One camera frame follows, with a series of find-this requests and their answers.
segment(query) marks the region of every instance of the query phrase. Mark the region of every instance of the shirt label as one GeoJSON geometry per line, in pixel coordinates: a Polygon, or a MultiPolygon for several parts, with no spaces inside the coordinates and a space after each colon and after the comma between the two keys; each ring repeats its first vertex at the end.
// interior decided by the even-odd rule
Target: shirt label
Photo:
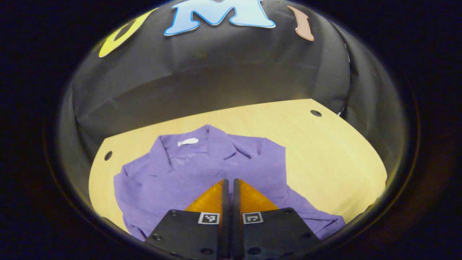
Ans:
{"type": "Polygon", "coordinates": [[[199,139],[190,138],[190,139],[186,139],[184,141],[178,142],[178,146],[182,146],[184,144],[195,144],[195,143],[198,143],[198,142],[199,142],[199,139]]]}

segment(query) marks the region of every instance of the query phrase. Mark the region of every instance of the letter m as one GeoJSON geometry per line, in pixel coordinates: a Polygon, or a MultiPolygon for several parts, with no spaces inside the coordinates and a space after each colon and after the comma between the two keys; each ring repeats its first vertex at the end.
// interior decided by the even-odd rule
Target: letter m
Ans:
{"type": "Polygon", "coordinates": [[[193,13],[211,25],[219,25],[225,16],[234,9],[236,15],[230,18],[234,25],[274,28],[276,24],[266,17],[261,7],[262,0],[188,0],[172,6],[176,8],[173,24],[165,30],[166,36],[171,36],[199,27],[200,22],[193,20],[193,13]]]}

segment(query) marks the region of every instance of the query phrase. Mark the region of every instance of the orange letter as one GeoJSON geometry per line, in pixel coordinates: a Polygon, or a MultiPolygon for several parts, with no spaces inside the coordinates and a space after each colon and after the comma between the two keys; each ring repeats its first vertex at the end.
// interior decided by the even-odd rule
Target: orange letter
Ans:
{"type": "Polygon", "coordinates": [[[305,38],[309,41],[314,41],[315,37],[311,34],[308,16],[292,6],[287,7],[293,11],[295,18],[297,18],[298,27],[295,29],[295,32],[302,38],[305,38]]]}

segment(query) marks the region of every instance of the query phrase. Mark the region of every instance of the purple shirt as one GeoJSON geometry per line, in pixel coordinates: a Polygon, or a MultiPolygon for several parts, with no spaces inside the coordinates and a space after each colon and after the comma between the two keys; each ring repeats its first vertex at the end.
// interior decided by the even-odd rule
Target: purple shirt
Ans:
{"type": "Polygon", "coordinates": [[[286,184],[285,147],[266,138],[228,135],[211,125],[159,136],[149,153],[114,177],[115,198],[130,234],[144,241],[168,210],[184,210],[222,179],[230,180],[232,198],[236,178],[278,208],[292,207],[319,239],[345,225],[343,217],[317,210],[286,184]],[[198,142],[178,145],[190,138],[198,142]]]}

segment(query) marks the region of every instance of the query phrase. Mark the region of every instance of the wooden table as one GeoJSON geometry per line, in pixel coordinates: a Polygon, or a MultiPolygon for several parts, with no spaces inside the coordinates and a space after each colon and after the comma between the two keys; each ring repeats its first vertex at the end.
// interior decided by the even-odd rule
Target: wooden table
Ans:
{"type": "Polygon", "coordinates": [[[148,153],[159,135],[182,134],[205,124],[285,146],[288,185],[317,209],[342,215],[347,223],[385,190],[385,166],[362,135],[316,101],[298,99],[206,112],[106,138],[90,172],[95,211],[127,231],[114,196],[114,176],[122,165],[148,153]],[[105,161],[109,151],[113,154],[105,161]]]}

